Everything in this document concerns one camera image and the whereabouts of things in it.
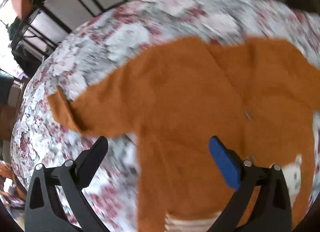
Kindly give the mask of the orange knit cardigan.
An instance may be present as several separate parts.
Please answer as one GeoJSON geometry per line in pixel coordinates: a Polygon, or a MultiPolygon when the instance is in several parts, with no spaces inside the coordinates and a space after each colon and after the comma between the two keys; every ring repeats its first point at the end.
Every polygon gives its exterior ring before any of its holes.
{"type": "Polygon", "coordinates": [[[196,37],[156,45],[74,101],[48,97],[53,118],[87,136],[137,137],[138,231],[204,231],[233,190],[208,142],[286,172],[292,225],[304,218],[315,172],[319,69],[291,43],[235,46],[196,37]]]}

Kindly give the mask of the floral bedspread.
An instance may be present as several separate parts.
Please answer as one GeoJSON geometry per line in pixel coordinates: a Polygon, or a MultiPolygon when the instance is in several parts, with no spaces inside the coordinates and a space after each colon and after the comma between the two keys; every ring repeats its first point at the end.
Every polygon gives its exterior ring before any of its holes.
{"type": "Polygon", "coordinates": [[[95,142],[54,121],[47,96],[56,86],[73,100],[148,45],[184,35],[220,44],[246,36],[283,37],[319,65],[319,15],[302,8],[275,0],[127,2],[74,30],[31,78],[10,142],[19,181],[28,187],[37,164],[60,166],[95,142]]]}

